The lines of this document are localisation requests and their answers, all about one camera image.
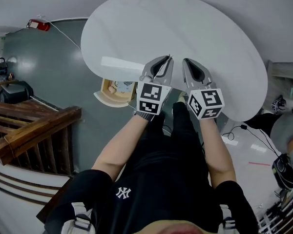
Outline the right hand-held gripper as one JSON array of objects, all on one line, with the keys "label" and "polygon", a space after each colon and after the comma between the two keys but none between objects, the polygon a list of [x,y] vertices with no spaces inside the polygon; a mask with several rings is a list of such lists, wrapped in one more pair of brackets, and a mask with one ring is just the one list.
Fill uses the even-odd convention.
[{"label": "right hand-held gripper", "polygon": [[188,109],[198,120],[218,117],[225,102],[222,91],[216,87],[209,70],[190,58],[183,59],[182,65],[187,85]]}]

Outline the large wooden drawer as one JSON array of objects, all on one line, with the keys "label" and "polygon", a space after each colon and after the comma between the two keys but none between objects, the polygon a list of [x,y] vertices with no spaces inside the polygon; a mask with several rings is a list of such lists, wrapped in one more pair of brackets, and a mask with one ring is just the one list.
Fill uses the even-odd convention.
[{"label": "large wooden drawer", "polygon": [[101,89],[95,92],[94,96],[99,102],[109,107],[122,108],[128,106],[135,98],[137,82],[135,82],[131,93],[120,93],[116,91],[114,94],[111,94],[108,90],[109,86],[113,86],[117,90],[114,82],[113,80],[103,79]]}]

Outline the person's right forearm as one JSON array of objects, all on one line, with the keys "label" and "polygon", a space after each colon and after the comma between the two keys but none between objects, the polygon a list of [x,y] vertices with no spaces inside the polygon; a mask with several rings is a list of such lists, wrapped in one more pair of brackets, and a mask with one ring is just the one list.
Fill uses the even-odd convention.
[{"label": "person's right forearm", "polygon": [[216,188],[225,181],[235,182],[236,174],[232,158],[214,119],[201,119],[199,122],[212,187]]}]

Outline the person's left forearm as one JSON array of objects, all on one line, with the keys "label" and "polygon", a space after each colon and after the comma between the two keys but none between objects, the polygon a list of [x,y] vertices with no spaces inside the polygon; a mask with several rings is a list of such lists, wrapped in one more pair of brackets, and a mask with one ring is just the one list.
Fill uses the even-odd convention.
[{"label": "person's left forearm", "polygon": [[133,116],[103,148],[92,169],[105,172],[115,181],[135,150],[147,124],[146,119]]}]

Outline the dark wrist watch band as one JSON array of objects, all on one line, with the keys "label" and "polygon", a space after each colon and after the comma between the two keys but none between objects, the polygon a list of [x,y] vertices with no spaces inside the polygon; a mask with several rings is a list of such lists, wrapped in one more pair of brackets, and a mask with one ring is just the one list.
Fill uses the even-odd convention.
[{"label": "dark wrist watch band", "polygon": [[134,116],[139,116],[147,121],[152,121],[154,118],[153,114],[145,113],[145,112],[140,112],[140,111],[134,111],[133,112]]}]

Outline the white kidney-shaped table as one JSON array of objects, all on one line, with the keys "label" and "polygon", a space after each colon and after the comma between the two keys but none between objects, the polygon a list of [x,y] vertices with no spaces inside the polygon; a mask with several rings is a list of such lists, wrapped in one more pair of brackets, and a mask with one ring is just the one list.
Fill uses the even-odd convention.
[{"label": "white kidney-shaped table", "polygon": [[182,60],[206,67],[234,121],[257,114],[266,98],[264,62],[244,31],[201,0],[108,0],[88,18],[81,37],[88,68],[114,81],[138,81],[146,63],[170,55],[171,86],[184,91]]}]

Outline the person's black trousers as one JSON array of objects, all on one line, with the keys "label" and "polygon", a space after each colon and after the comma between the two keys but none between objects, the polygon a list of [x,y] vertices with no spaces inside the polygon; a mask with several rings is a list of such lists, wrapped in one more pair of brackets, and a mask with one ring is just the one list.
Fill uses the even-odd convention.
[{"label": "person's black trousers", "polygon": [[141,138],[143,146],[156,160],[180,162],[191,170],[208,174],[208,168],[201,147],[201,142],[189,111],[183,102],[173,104],[173,130],[170,136],[163,133],[164,120],[155,117],[147,126],[145,135]]}]

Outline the grey wooden cabinet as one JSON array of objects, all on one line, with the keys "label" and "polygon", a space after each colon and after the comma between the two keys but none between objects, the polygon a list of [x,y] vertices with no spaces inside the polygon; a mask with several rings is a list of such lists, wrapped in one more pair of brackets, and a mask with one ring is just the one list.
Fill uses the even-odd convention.
[{"label": "grey wooden cabinet", "polygon": [[293,62],[268,62],[268,90],[263,107],[272,108],[272,102],[282,95],[288,109],[293,108]]}]

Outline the person's black t-shirt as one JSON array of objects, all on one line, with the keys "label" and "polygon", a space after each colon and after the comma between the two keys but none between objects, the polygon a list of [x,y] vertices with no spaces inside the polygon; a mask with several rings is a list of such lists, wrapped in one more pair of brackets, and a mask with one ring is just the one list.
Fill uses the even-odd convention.
[{"label": "person's black t-shirt", "polygon": [[216,188],[197,165],[165,159],[126,167],[116,182],[99,170],[86,170],[69,183],[47,218],[47,234],[61,234],[64,223],[75,219],[73,203],[91,212],[96,234],[133,234],[159,220],[185,220],[216,233],[227,205],[239,234],[257,234],[258,225],[241,187],[226,181]]}]

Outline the red fire extinguisher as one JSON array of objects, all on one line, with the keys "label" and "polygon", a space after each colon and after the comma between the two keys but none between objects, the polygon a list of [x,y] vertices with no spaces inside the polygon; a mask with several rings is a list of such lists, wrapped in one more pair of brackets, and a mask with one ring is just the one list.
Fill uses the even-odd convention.
[{"label": "red fire extinguisher", "polygon": [[37,29],[41,31],[48,31],[50,29],[50,24],[48,22],[42,22],[35,19],[30,19],[26,25],[26,28]]}]

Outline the brown wooden stair railing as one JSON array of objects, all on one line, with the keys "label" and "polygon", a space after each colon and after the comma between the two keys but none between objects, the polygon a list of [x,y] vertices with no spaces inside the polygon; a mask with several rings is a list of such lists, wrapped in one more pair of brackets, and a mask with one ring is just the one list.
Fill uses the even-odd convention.
[{"label": "brown wooden stair railing", "polygon": [[33,99],[0,102],[0,163],[73,175],[71,128],[81,115],[77,106],[54,109]]}]

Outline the black hard case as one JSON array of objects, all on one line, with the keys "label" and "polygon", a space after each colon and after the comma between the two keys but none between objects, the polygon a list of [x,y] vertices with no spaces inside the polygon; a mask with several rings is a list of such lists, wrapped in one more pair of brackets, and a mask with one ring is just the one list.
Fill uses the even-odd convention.
[{"label": "black hard case", "polygon": [[0,86],[0,102],[3,103],[18,104],[29,100],[33,95],[32,87],[25,81],[15,81]]}]

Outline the person's chin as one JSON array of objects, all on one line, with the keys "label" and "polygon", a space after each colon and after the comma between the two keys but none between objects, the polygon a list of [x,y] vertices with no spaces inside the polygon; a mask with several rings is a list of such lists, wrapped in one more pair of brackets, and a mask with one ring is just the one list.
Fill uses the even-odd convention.
[{"label": "person's chin", "polygon": [[183,220],[159,220],[152,222],[136,234],[212,234],[197,225]]}]

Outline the white storage rack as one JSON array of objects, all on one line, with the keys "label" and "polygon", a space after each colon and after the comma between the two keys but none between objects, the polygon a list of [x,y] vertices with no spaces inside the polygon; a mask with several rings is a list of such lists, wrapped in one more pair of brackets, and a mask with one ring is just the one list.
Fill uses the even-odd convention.
[{"label": "white storage rack", "polygon": [[293,188],[257,217],[259,234],[293,234]]}]

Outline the white stair steps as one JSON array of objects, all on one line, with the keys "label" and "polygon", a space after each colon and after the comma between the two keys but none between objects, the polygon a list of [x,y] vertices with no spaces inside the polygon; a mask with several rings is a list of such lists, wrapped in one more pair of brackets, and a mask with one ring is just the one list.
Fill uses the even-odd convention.
[{"label": "white stair steps", "polygon": [[68,180],[0,163],[0,234],[43,234],[36,216]]}]

